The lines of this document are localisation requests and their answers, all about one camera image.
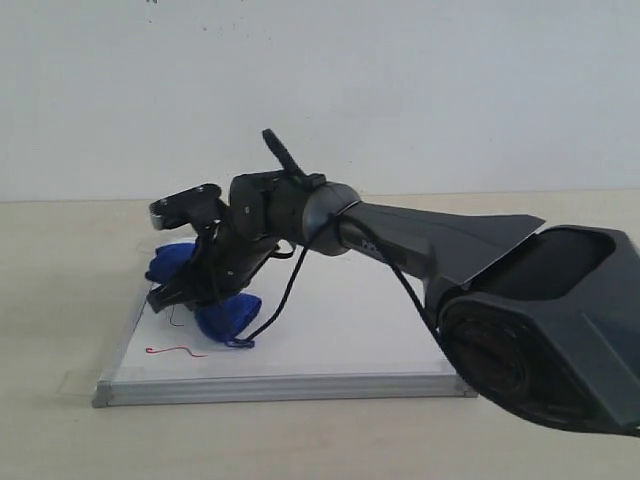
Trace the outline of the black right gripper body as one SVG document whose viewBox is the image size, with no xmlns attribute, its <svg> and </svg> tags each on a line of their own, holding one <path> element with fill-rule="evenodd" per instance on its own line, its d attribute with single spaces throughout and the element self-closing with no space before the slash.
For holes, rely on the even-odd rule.
<svg viewBox="0 0 640 480">
<path fill-rule="evenodd" d="M 276 237 L 247 237 L 229 216 L 205 222 L 190 215 L 189 220 L 197 239 L 189 261 L 188 305 L 212 305 L 241 292 L 277 249 Z"/>
</svg>

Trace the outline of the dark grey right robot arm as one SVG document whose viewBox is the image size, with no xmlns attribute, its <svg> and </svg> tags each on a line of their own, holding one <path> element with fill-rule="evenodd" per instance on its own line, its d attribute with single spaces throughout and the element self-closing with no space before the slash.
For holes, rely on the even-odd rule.
<svg viewBox="0 0 640 480">
<path fill-rule="evenodd" d="M 639 247 L 624 231 L 371 204 L 288 169 L 239 175 L 228 194 L 197 186 L 149 214 L 158 230 L 196 232 L 190 258 L 149 294 L 155 310 L 240 292 L 283 241 L 356 251 L 423 283 L 422 321 L 481 396 L 552 429 L 639 433 Z"/>
</svg>

